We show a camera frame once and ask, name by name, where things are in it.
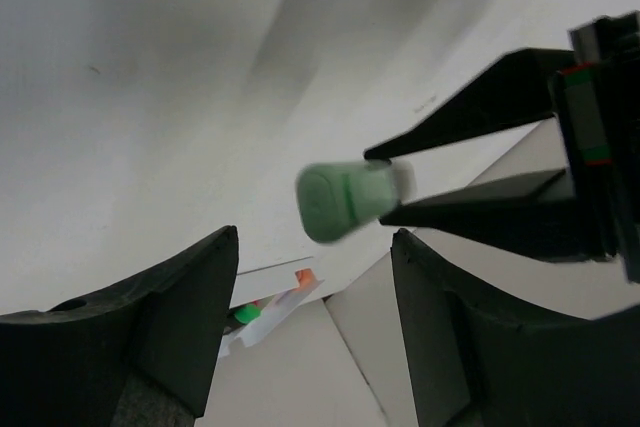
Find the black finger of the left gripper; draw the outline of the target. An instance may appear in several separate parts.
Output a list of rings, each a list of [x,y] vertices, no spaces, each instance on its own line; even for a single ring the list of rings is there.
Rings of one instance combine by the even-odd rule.
[[[364,158],[390,160],[545,120],[553,115],[549,79],[573,65],[569,50],[509,52],[415,127],[366,150]]]
[[[595,214],[565,169],[519,174],[401,204],[385,226],[433,229],[546,263],[604,262]]]

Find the orange grey highlighter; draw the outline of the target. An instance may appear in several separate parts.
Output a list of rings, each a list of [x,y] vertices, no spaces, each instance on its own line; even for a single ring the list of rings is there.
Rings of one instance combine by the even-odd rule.
[[[316,277],[311,269],[303,269],[295,272],[295,276],[298,282],[296,291],[304,291],[316,282]]]

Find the green black highlighter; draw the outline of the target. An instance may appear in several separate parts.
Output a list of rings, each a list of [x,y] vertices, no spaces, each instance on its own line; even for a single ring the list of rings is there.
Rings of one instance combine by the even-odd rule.
[[[255,303],[245,304],[233,312],[233,319],[241,326],[248,325],[261,316],[261,308]]]

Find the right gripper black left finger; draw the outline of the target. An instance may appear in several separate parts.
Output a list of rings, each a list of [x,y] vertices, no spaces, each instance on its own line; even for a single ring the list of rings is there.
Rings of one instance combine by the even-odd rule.
[[[238,232],[226,226],[113,285],[4,315],[2,418],[202,417],[238,262]]]

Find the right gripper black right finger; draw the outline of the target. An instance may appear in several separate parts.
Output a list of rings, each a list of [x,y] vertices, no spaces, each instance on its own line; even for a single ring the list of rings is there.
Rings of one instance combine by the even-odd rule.
[[[422,426],[635,426],[639,310],[594,320],[508,294],[400,230],[393,281]]]

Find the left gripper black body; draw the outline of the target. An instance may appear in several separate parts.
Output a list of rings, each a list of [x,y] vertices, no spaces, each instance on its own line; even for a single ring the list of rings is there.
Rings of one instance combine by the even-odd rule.
[[[588,244],[639,279],[639,13],[569,32],[574,63],[549,80]]]

